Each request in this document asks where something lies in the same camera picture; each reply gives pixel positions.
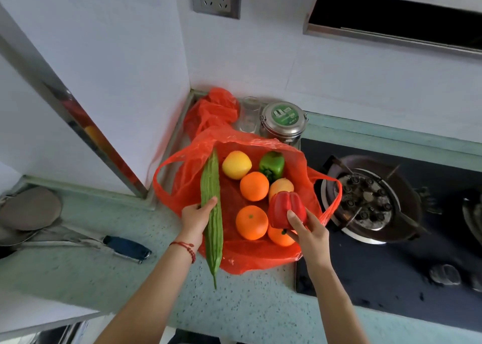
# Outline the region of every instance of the black stovetop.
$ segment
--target black stovetop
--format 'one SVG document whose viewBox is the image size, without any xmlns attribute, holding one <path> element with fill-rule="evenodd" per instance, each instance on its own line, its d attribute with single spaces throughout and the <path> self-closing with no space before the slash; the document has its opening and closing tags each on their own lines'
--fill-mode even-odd
<svg viewBox="0 0 482 344">
<path fill-rule="evenodd" d="M 367 155 L 388 165 L 401 164 L 398 172 L 411 186 L 429 187 L 443 208 L 443 215 L 424 213 L 423 225 L 431 234 L 400 243 L 362 243 L 328 223 L 332 264 L 354 305 L 482 331 L 482 293 L 468 280 L 469 273 L 482 272 L 482 246 L 461 213 L 463 195 L 482 185 L 482 173 L 307 139 L 302 140 L 301 151 L 308 166 L 322 172 L 330 155 Z M 462 284 L 432 282 L 428 271 L 438 263 L 455 266 Z M 299 293 L 316 295 L 304 259 L 296 263 L 295 286 Z"/>
</svg>

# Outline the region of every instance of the hand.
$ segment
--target hand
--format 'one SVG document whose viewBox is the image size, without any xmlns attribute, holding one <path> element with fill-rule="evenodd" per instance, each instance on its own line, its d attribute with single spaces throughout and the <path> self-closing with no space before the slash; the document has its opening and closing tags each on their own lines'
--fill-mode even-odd
<svg viewBox="0 0 482 344">
<path fill-rule="evenodd" d="M 193 250 L 197 251 L 202 243 L 202 232 L 209 221 L 209 213 L 216 203 L 217 198 L 214 196 L 203 207 L 199 203 L 184 207 L 181 215 L 182 229 L 176 241 L 194 244 Z"/>
<path fill-rule="evenodd" d="M 296 241 L 300 247 L 303 256 L 305 257 L 308 273 L 314 272 L 320 268 L 332 269 L 330 260 L 330 246 L 328 243 L 328 230 L 320 223 L 320 220 L 306 210 L 308 215 L 307 226 L 303 225 L 298 216 L 293 211 L 288 211 L 286 216 L 289 223 L 292 225 L 293 231 L 287 230 L 286 233 Z"/>
</svg>

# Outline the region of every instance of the blue handle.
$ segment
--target blue handle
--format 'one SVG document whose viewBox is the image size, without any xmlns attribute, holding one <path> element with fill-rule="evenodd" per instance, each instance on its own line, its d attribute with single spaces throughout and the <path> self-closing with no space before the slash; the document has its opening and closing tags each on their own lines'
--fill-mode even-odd
<svg viewBox="0 0 482 344">
<path fill-rule="evenodd" d="M 139 262 L 147 259 L 147 257 L 152 253 L 151 250 L 146 248 L 144 245 L 139 244 L 138 242 L 125 238 L 119 238 L 117 236 L 107 235 L 104 238 L 103 243 L 114 250 L 117 254 L 136 259 Z"/>
</svg>

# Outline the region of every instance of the green vegetable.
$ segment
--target green vegetable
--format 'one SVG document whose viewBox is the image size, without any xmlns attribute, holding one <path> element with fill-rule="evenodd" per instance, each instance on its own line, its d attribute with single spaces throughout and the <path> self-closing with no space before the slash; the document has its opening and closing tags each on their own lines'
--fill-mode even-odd
<svg viewBox="0 0 482 344">
<path fill-rule="evenodd" d="M 217 204 L 209 214 L 209 222 L 204 230 L 206 242 L 206 260 L 214 278 L 214 289 L 217 290 L 216 273 L 223 257 L 223 219 L 221 215 L 221 189 L 219 187 L 219 161 L 217 151 L 209 156 L 201 175 L 201 205 L 204 206 L 213 196 Z"/>
<path fill-rule="evenodd" d="M 259 162 L 259 171 L 264 174 L 269 184 L 283 177 L 284 157 L 277 151 L 269 151 Z"/>
</svg>

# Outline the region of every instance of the red bell pepper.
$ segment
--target red bell pepper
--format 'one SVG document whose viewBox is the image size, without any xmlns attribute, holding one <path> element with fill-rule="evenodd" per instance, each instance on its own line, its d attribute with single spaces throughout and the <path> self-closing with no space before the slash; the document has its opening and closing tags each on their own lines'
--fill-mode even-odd
<svg viewBox="0 0 482 344">
<path fill-rule="evenodd" d="M 269 201 L 268 222 L 273 228 L 293 230 L 286 213 L 292 210 L 306 225 L 306 209 L 301 202 L 301 198 L 296 192 L 278 192 Z"/>
</svg>

